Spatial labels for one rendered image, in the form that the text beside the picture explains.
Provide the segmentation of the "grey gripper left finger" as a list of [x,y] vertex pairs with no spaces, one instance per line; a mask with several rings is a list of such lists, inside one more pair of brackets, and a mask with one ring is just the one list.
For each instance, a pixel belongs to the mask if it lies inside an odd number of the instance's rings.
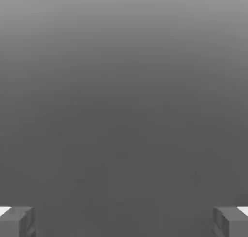
[[0,237],[36,237],[35,208],[0,206]]

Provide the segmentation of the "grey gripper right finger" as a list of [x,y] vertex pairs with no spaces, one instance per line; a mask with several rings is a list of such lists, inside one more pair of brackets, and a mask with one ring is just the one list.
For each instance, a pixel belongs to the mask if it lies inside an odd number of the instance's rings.
[[248,206],[213,208],[213,237],[248,237]]

